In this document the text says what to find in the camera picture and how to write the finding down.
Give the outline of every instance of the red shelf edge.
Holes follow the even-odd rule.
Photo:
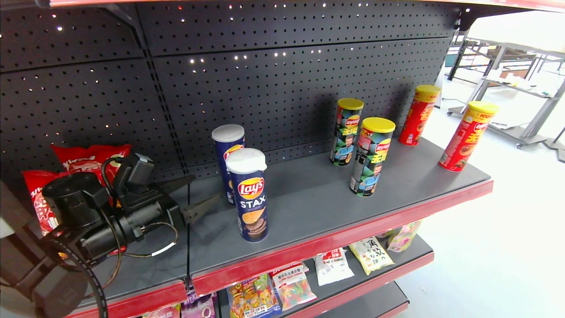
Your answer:
[[[140,291],[108,302],[108,316],[111,318],[139,317],[144,313],[172,306],[186,301],[184,281],[176,280],[165,286],[157,286],[149,291]],[[66,318],[97,318],[98,308],[88,306],[83,311],[70,314]]]
[[[292,315],[289,316],[289,318],[309,318],[309,317],[317,317],[318,315],[321,315],[322,313],[325,313],[327,311],[330,311],[334,308],[337,308],[347,302],[352,301],[353,299],[359,298],[365,294],[368,294],[370,292],[372,292],[373,290],[376,290],[382,286],[384,286],[387,283],[393,282],[395,279],[402,277],[410,272],[412,272],[415,269],[418,269],[424,265],[427,265],[429,263],[431,263],[433,261],[434,258],[434,253],[428,253],[418,259],[415,259],[413,261],[411,261],[410,263],[407,263],[405,265],[402,265],[400,267],[397,267],[393,270],[391,270],[388,273],[379,275],[367,282],[364,282],[362,284],[359,284],[355,287],[352,287],[346,291],[344,291],[343,293],[339,293],[335,296],[332,296],[330,298],[324,299],[320,302],[317,302],[311,306],[308,306]]]
[[[226,288],[234,282],[266,273],[273,268],[314,257],[316,254],[346,246],[352,242],[385,232],[389,229],[428,217],[436,212],[492,192],[493,180],[487,180],[452,193],[392,211],[342,228],[331,233],[303,240],[292,246],[282,247],[256,255],[237,264],[203,272],[192,276],[196,292],[207,295]]]
[[[392,318],[407,309],[408,309],[408,302],[396,307],[395,309],[385,313],[384,315],[379,316],[378,318]]]

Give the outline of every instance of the blue chip can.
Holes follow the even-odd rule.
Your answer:
[[[227,161],[234,185],[237,222],[244,240],[256,243],[267,237],[267,194],[265,193],[264,154],[252,148],[232,154]]]
[[[245,148],[245,130],[240,125],[226,124],[212,131],[212,139],[216,145],[218,164],[220,165],[221,177],[228,203],[235,205],[232,181],[229,177],[225,160],[234,151]]]

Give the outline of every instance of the red chip bag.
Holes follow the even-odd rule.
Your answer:
[[[108,145],[92,145],[88,148],[83,147],[57,147],[52,145],[51,148],[55,155],[63,164],[67,171],[91,171],[100,170],[102,164],[109,158],[125,157],[129,155],[132,149],[131,145],[108,146]],[[110,184],[114,181],[120,164],[110,162],[106,167],[106,176]]]
[[[56,228],[59,225],[59,222],[55,218],[55,214],[51,211],[51,208],[47,205],[41,191],[49,182],[71,173],[53,173],[43,170],[30,170],[24,171],[22,174],[24,175],[25,184],[28,186],[29,196],[32,198],[33,208],[35,209],[37,218],[39,219],[41,234],[45,236],[47,233]]]

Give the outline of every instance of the lay's stax can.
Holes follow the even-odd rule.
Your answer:
[[[369,117],[363,120],[349,183],[357,196],[367,197],[375,193],[395,128],[396,125],[385,118]]]
[[[354,98],[337,101],[336,128],[333,131],[332,153],[329,157],[336,166],[345,166],[351,161],[363,105],[362,101]]]
[[[232,153],[225,162],[233,184],[241,236],[256,243],[267,237],[267,195],[263,172],[265,155],[253,148]]]
[[[477,146],[479,138],[489,126],[490,119],[497,112],[498,106],[495,104],[483,101],[469,102],[459,127],[438,164],[446,170],[461,172]]]
[[[234,205],[233,188],[225,160],[232,152],[245,148],[245,130],[236,124],[223,125],[212,131],[212,139],[216,144],[216,154],[220,164],[221,177],[224,181],[224,191],[228,202]]]
[[[418,145],[420,135],[440,92],[441,88],[434,85],[418,85],[416,87],[416,94],[412,100],[412,105],[410,105],[408,115],[406,115],[406,122],[398,137],[401,144],[412,147]]]

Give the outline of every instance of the white snack bag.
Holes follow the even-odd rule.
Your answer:
[[[355,275],[349,268],[345,250],[341,247],[316,255],[314,262],[316,263],[318,286],[341,281]]]
[[[349,249],[357,257],[367,275],[374,270],[394,264],[394,261],[386,253],[386,250],[381,246],[376,237],[369,237],[349,244]]]

